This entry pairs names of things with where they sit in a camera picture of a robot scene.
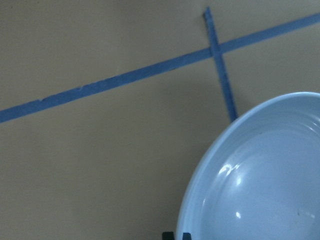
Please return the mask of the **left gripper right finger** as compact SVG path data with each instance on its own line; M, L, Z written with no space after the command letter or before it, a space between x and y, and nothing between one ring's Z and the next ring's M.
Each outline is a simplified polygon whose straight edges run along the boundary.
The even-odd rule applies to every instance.
M182 240L192 240L192 236L189 232L184 232L182 234Z

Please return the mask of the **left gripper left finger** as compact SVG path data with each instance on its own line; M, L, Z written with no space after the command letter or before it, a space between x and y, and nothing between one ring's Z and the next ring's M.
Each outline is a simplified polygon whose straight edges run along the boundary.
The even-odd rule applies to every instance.
M172 231L165 231L161 234L162 240L175 240L174 232Z

